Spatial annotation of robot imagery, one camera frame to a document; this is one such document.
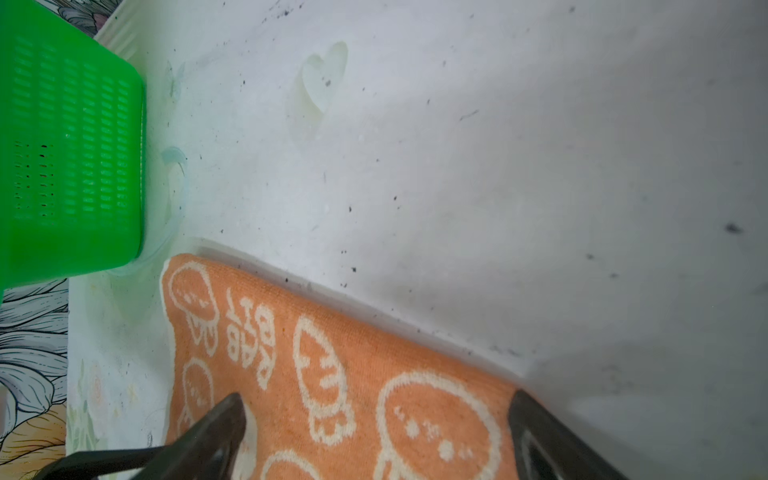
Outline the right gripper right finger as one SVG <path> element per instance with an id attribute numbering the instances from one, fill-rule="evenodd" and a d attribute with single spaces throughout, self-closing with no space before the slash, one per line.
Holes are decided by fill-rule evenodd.
<path id="1" fill-rule="evenodd" d="M 515 392 L 507 418 L 520 479 L 626 479 L 527 392 Z"/>

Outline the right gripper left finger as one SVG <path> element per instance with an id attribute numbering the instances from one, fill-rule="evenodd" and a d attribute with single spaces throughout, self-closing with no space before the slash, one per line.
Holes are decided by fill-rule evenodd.
<path id="1" fill-rule="evenodd" d="M 77 452 L 44 467 L 35 477 L 96 479 L 134 470 L 136 479 L 229 479 L 245 430 L 242 397 L 232 393 L 169 445 Z"/>

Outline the green plastic basket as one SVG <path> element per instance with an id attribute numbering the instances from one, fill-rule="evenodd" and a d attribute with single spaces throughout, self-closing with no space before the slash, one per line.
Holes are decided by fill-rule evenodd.
<path id="1" fill-rule="evenodd" d="M 143 242 L 145 87 L 35 1 L 1 5 L 1 285 L 124 266 Z"/>

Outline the orange bunny towel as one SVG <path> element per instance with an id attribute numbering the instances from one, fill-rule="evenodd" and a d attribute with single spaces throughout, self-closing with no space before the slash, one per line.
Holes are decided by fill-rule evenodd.
<path id="1" fill-rule="evenodd" d="M 173 333 L 166 437 L 231 393 L 237 479 L 514 479 L 517 387 L 191 254 L 160 279 Z"/>

